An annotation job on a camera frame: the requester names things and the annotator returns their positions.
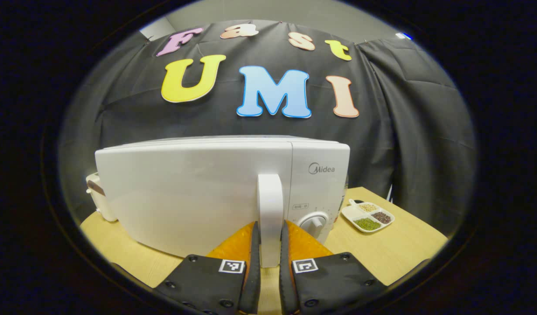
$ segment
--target blue letter m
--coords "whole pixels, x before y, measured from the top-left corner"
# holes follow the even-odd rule
[[[245,76],[243,104],[238,107],[239,116],[260,116],[263,108],[257,104],[257,94],[265,103],[271,115],[276,114],[280,103],[286,98],[282,114],[294,118],[309,118],[311,110],[307,107],[305,82],[309,75],[300,70],[288,70],[276,84],[262,66],[242,66],[239,72]]]

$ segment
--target table surface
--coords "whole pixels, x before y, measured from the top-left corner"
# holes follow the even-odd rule
[[[433,257],[447,238],[424,221],[363,188],[350,188],[348,199],[360,199],[389,211],[395,221],[375,233],[362,233],[341,214],[327,241],[333,253],[350,252],[384,285],[390,285],[425,259]],[[131,239],[118,221],[110,223],[97,212],[80,225],[89,241],[112,263],[117,263],[150,287],[161,283],[182,261]],[[280,314],[279,267],[261,269],[259,315]]]

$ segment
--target yellow letter u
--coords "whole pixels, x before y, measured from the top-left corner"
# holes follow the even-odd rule
[[[199,83],[193,87],[181,85],[185,69],[193,63],[193,60],[183,59],[169,63],[165,66],[167,73],[162,84],[162,97],[168,102],[188,102],[203,97],[212,90],[218,74],[218,66],[225,59],[224,55],[210,55],[201,58],[200,61],[204,63],[204,69]]]

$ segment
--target midea logo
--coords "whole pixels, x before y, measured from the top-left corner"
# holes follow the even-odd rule
[[[334,171],[335,171],[335,168],[322,167],[317,162],[313,162],[312,164],[309,164],[309,167],[308,167],[309,174],[330,173]]]

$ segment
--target white tray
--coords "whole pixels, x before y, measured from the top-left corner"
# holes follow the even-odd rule
[[[383,209],[382,207],[380,207],[380,206],[378,206],[378,205],[376,205],[376,204],[374,204],[372,202],[363,202],[363,203],[359,203],[358,205],[363,205],[365,203],[368,203],[370,205],[374,205],[375,207],[377,207],[377,210],[374,210],[374,211],[372,211],[370,213],[367,213],[366,211],[361,209],[359,206],[352,206],[352,205],[344,207],[341,210],[342,215],[344,215],[344,217],[346,217],[346,219],[349,220],[350,223],[352,223],[352,225],[354,225],[354,227],[359,229],[360,231],[362,231],[364,233],[374,233],[374,232],[379,231],[380,229],[383,229],[384,227],[387,227],[388,225],[393,223],[393,221],[395,220],[395,216],[392,215],[391,213],[389,213],[389,211]],[[379,222],[379,220],[377,220],[374,217],[372,217],[372,214],[380,213],[380,212],[388,215],[389,217],[391,217],[391,222],[389,222],[388,224],[383,224],[383,223]],[[370,218],[370,220],[381,224],[381,226],[378,227],[375,230],[368,231],[368,230],[362,229],[358,224],[354,223],[354,221],[356,221],[356,220],[365,219],[367,217]]]

